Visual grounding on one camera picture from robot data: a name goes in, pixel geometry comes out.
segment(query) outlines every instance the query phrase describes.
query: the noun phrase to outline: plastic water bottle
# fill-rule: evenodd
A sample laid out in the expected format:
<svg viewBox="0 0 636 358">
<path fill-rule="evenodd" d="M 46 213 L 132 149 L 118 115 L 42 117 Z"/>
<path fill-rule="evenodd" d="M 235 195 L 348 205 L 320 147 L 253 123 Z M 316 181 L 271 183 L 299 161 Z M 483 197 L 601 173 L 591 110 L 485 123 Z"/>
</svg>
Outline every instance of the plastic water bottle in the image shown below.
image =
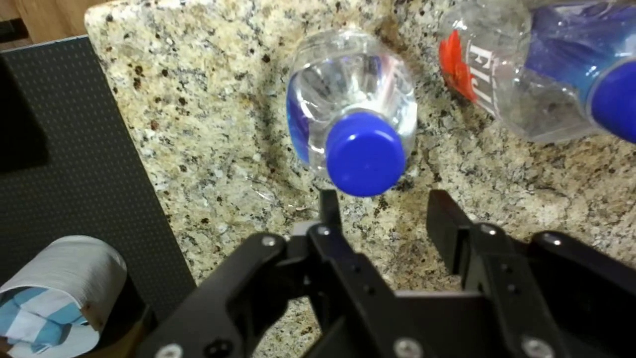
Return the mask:
<svg viewBox="0 0 636 358">
<path fill-rule="evenodd" d="M 440 30 L 448 86 L 519 135 L 636 143 L 634 2 L 464 0 Z"/>
<path fill-rule="evenodd" d="M 287 117 L 295 151 L 320 185 L 372 197 L 406 171 L 418 104 L 404 60 L 376 36 L 346 28 L 299 46 Z"/>
</svg>

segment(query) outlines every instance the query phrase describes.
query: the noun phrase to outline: bolt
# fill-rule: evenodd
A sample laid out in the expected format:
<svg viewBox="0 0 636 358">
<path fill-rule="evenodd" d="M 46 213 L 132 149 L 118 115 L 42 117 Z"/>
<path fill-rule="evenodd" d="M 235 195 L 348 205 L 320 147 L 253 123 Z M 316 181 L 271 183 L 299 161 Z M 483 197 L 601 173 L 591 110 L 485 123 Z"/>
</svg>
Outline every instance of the bolt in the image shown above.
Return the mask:
<svg viewBox="0 0 636 358">
<path fill-rule="evenodd" d="M 553 346 L 539 338 L 523 338 L 521 348 L 529 358 L 555 358 Z"/>
<path fill-rule="evenodd" d="M 227 358 L 227 356 L 231 356 L 233 354 L 233 342 L 231 340 L 215 340 L 215 342 L 211 342 L 205 350 L 203 350 L 203 354 L 207 356 L 207 358 Z"/>
<path fill-rule="evenodd" d="M 263 237 L 263 247 L 275 247 L 277 245 L 277 239 L 275 237 Z"/>
<path fill-rule="evenodd" d="M 557 239 L 557 237 L 545 237 L 545 241 L 547 241 L 549 245 L 555 245 L 555 247 L 561 247 L 561 245 L 563 245 L 563 241 Z"/>
<path fill-rule="evenodd" d="M 328 237 L 332 231 L 328 227 L 318 227 L 320 237 Z"/>
<path fill-rule="evenodd" d="M 157 350 L 155 358 L 183 358 L 183 348 L 179 344 L 165 344 Z"/>
<path fill-rule="evenodd" d="M 495 227 L 491 227 L 491 225 L 479 225 L 479 229 L 481 229 L 481 233 L 485 233 L 485 235 L 491 235 L 491 237 L 495 237 L 495 235 L 497 235 L 497 229 L 495 229 Z"/>
<path fill-rule="evenodd" d="M 394 344 L 398 358 L 422 358 L 422 346 L 414 338 L 400 338 Z"/>
</svg>

